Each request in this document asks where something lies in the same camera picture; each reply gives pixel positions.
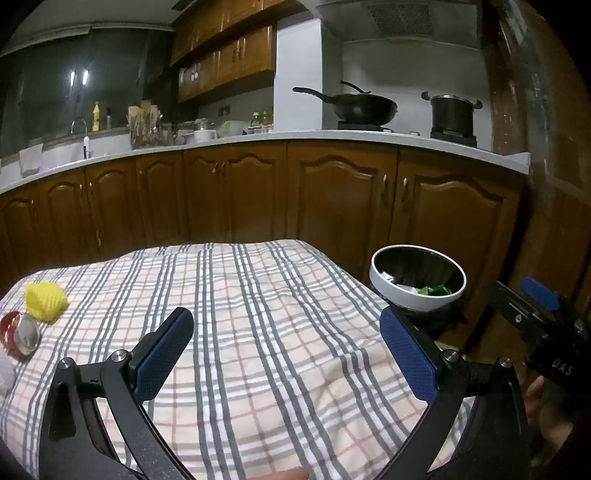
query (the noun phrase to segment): black wok handle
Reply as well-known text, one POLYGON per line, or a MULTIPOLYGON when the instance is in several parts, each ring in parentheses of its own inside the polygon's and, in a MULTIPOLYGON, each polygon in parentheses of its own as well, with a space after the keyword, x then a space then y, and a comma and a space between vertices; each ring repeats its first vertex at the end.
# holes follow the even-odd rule
POLYGON ((325 95, 324 93, 320 93, 318 90, 314 90, 312 88, 306 87, 293 87, 293 91, 297 93, 309 93, 310 95, 314 95, 322 100, 324 103, 334 103, 335 97, 331 97, 330 95, 325 95))
POLYGON ((371 91, 370 91, 370 92, 364 92, 364 91, 363 91, 361 88, 359 88, 357 85, 353 85, 352 83, 346 82, 346 81, 344 81, 344 80, 341 80, 340 82, 341 82, 341 85, 348 85, 348 86, 350 86, 351 88, 354 88, 355 90, 357 90, 359 93, 371 93, 371 91))

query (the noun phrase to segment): white countertop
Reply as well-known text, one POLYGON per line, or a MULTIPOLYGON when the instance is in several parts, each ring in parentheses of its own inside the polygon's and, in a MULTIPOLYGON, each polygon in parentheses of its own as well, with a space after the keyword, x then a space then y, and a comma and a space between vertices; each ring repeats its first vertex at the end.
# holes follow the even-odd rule
POLYGON ((230 143, 251 142, 262 140, 294 140, 294 139, 310 139, 310 140, 354 140, 364 142, 386 143, 392 145, 404 145, 407 147, 425 148, 439 152, 451 153, 454 155, 461 155, 462 157, 473 158, 474 160, 485 161, 494 165, 499 165, 519 173, 529 174, 530 172, 530 154, 529 152, 518 153, 514 155, 497 155, 486 150, 478 148, 466 147, 456 143, 446 142, 443 140, 436 140, 434 138, 416 137, 414 135, 393 134, 386 132, 365 132, 357 130, 315 130, 308 132, 272 132, 266 134, 252 134, 243 135, 241 137, 226 137, 211 140, 209 142, 192 144, 192 145, 175 145, 171 147, 154 147, 154 148, 139 148, 124 153, 117 153, 114 155, 103 155, 101 157, 88 158, 86 160, 79 160, 65 165, 52 168, 34 175, 30 175, 22 180, 18 180, 10 185, 0 187, 0 194, 8 192, 12 189, 25 185, 29 182, 39 180, 49 175, 59 173, 62 171, 71 170, 73 168, 84 167, 116 158, 133 157, 135 155, 145 155, 148 153, 167 152, 175 150, 188 150, 191 148, 209 147, 211 145, 225 145, 230 143))

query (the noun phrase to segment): bolt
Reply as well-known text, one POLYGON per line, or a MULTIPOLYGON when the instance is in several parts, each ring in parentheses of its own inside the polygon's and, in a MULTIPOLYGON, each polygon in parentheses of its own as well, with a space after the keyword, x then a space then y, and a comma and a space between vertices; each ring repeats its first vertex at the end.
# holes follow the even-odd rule
POLYGON ((121 362, 127 356, 127 350, 116 350, 111 355, 111 360, 114 362, 121 362))
POLYGON ((57 366, 63 369, 70 368, 74 365, 74 359, 70 358, 69 356, 62 358, 58 363, 57 366))
POLYGON ((511 368, 513 366, 513 362, 511 361, 511 359, 507 358, 505 356, 502 356, 501 358, 499 358, 499 363, 501 364, 502 367, 505 367, 505 368, 511 368))
POLYGON ((448 349, 443 351, 443 358, 448 362, 457 362, 460 358, 460 354, 455 350, 448 349))

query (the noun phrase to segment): white plastic wrapper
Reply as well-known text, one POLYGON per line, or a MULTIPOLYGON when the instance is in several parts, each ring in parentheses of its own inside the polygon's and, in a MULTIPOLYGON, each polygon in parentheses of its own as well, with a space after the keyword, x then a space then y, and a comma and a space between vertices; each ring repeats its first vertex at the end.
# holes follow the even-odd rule
POLYGON ((14 366, 2 346, 0 346, 0 397, 6 396, 14 386, 17 374, 14 366))

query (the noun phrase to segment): red can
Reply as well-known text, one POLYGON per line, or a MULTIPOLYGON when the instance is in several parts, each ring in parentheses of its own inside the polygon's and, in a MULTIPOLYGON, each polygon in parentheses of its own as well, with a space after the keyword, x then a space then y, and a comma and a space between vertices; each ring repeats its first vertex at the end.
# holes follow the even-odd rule
POLYGON ((12 356, 31 355, 37 350, 40 339, 37 322, 28 313, 15 310, 0 320, 0 341, 12 356))

